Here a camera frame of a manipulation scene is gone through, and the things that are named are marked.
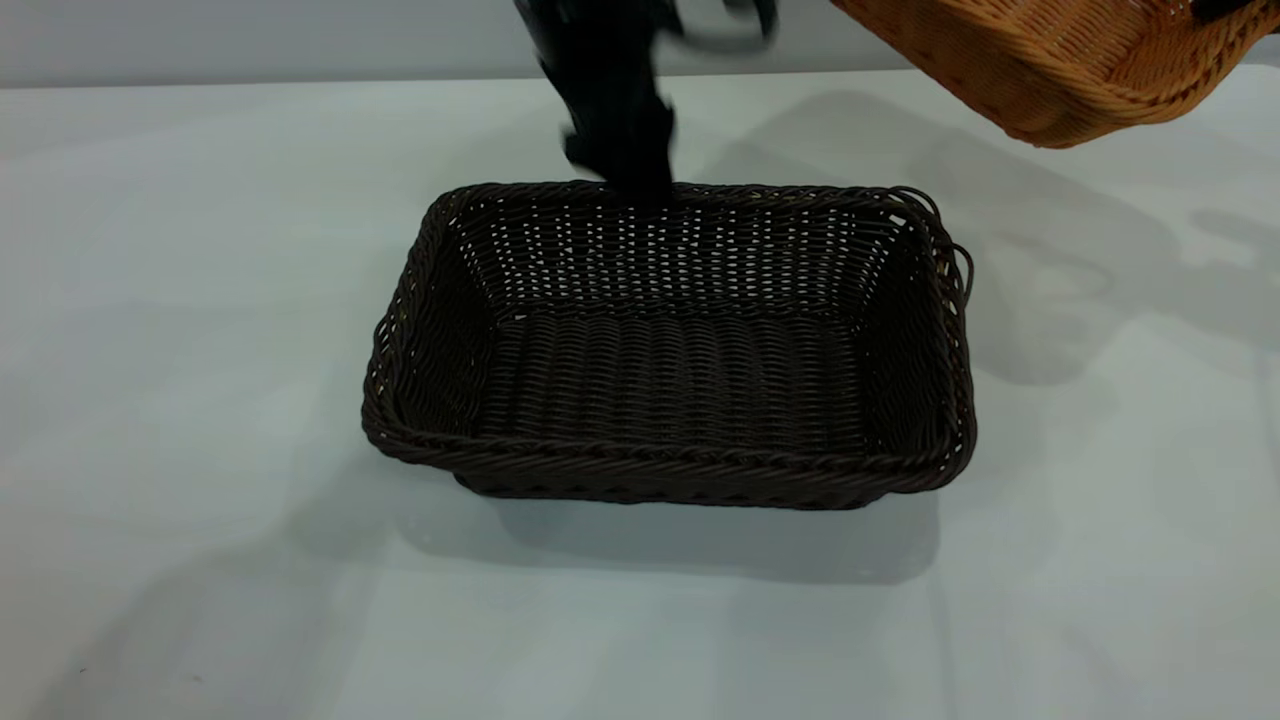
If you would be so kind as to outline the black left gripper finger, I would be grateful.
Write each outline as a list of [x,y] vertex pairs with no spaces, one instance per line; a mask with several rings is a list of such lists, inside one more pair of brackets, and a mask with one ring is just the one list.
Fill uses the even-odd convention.
[[628,135],[620,129],[571,129],[563,136],[571,165],[621,190],[628,182]]
[[634,118],[620,160],[620,191],[635,202],[662,205],[671,200],[673,132],[675,111],[669,106],[648,108]]

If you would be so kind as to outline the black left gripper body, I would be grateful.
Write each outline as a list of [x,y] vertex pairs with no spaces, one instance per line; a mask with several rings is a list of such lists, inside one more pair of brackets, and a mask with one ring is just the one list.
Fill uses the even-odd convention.
[[669,141],[654,46],[677,23],[668,1],[517,1],[538,65],[566,105],[566,141]]

